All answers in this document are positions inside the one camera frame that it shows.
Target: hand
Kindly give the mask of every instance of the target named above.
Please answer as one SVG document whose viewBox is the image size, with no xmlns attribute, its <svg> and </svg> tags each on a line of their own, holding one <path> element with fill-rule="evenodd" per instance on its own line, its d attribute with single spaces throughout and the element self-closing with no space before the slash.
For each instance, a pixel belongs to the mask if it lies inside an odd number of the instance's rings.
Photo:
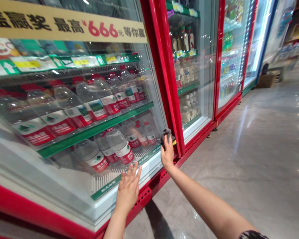
<svg viewBox="0 0 299 239">
<path fill-rule="evenodd" d="M 132 210 L 139 195 L 139 180 L 142 166 L 140 166 L 139 171 L 135 176 L 138 165 L 139 163 L 136 162 L 133 168 L 133 165 L 131 164 L 126 175 L 125 172 L 122 173 L 119 182 L 115 210 L 122 213 L 124 216 L 127 216 L 130 210 Z"/>
<path fill-rule="evenodd" d="M 171 136 L 169 137 L 169 142 L 167 141 L 167 135 L 164 136 L 164 146 L 165 150 L 162 145 L 160 146 L 160 159 L 162 160 L 162 164 L 166 171 L 169 171 L 172 167 L 174 167 L 174 148 Z"/>
</svg>

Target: glass door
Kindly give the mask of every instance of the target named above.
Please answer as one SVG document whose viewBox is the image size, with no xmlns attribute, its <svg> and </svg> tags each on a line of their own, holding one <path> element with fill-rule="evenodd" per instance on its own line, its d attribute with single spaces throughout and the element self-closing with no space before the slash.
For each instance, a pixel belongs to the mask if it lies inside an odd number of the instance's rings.
<svg viewBox="0 0 299 239">
<path fill-rule="evenodd" d="M 133 0 L 0 1 L 0 185 L 96 231 L 130 164 L 140 188 L 162 168 L 143 22 Z"/>
<path fill-rule="evenodd" d="M 264 40 L 268 34 L 269 19 L 271 18 L 273 4 L 273 0 L 258 0 L 257 15 L 249 51 L 244 89 L 256 80 L 259 67 L 261 67 L 260 59 L 264 51 Z"/>
<path fill-rule="evenodd" d="M 241 90 L 255 0 L 226 0 L 218 112 Z"/>
<path fill-rule="evenodd" d="M 167 2 L 183 136 L 187 144 L 213 118 L 218 2 Z"/>
</svg>

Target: polished concrete floor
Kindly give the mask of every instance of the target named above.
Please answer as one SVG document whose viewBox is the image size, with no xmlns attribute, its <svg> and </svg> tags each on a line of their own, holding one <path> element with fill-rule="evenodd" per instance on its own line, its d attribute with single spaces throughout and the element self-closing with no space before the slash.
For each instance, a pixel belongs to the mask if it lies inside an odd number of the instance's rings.
<svg viewBox="0 0 299 239">
<path fill-rule="evenodd" d="M 269 238 L 299 239 L 299 73 L 250 91 L 181 170 Z M 170 179 L 124 238 L 215 236 Z"/>
</svg>

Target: refrigerator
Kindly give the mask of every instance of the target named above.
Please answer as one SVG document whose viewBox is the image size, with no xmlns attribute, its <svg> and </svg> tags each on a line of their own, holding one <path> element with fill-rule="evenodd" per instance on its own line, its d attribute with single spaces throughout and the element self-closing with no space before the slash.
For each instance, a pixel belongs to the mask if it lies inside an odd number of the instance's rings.
<svg viewBox="0 0 299 239">
<path fill-rule="evenodd" d="M 215 121 L 241 102 L 258 0 L 222 1 L 219 10 Z"/>
<path fill-rule="evenodd" d="M 180 142 L 154 6 L 143 0 L 40 3 L 0 1 L 1 13 L 40 14 L 5 22 L 15 32 L 23 24 L 18 39 L 0 31 L 0 52 L 16 52 L 0 58 L 0 211 L 68 237 L 102 237 L 121 173 L 135 161 L 143 167 L 130 222 L 168 179 L 161 133 L 169 128 Z M 74 22 L 79 14 L 82 21 Z M 46 21 L 45 29 L 38 21 Z M 26 29 L 25 22 L 37 25 Z M 35 27 L 42 38 L 29 39 Z M 55 29 L 74 37 L 90 32 L 95 40 L 62 40 L 50 34 Z M 109 33 L 114 41 L 98 40 Z M 120 36 L 128 40 L 115 39 Z"/>
<path fill-rule="evenodd" d="M 216 127 L 218 1 L 153 1 L 183 158 Z"/>
<path fill-rule="evenodd" d="M 243 96 L 255 87 L 257 78 L 259 77 L 263 54 L 266 49 L 266 42 L 268 41 L 277 3 L 278 1 L 275 0 L 258 0 L 256 19 L 243 84 Z"/>
</svg>

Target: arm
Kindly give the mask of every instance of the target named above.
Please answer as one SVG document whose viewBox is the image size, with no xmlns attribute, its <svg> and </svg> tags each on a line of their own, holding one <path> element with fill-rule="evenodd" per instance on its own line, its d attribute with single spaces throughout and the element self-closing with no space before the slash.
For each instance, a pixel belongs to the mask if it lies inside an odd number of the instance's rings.
<svg viewBox="0 0 299 239">
<path fill-rule="evenodd" d="M 104 239 L 122 239 L 126 225 L 126 218 L 130 210 L 136 203 L 139 195 L 139 180 L 142 172 L 142 166 L 136 174 L 136 170 L 139 163 L 136 162 L 134 169 L 133 165 L 129 166 L 129 169 L 125 175 L 122 173 L 121 180 L 119 182 L 119 188 L 117 190 L 116 206 L 109 225 L 107 226 Z"/>
<path fill-rule="evenodd" d="M 227 203 L 189 178 L 173 164 L 173 146 L 164 139 L 161 160 L 164 168 L 182 191 L 189 203 L 218 239 L 238 239 L 244 231 L 257 231 L 246 219 Z"/>
</svg>

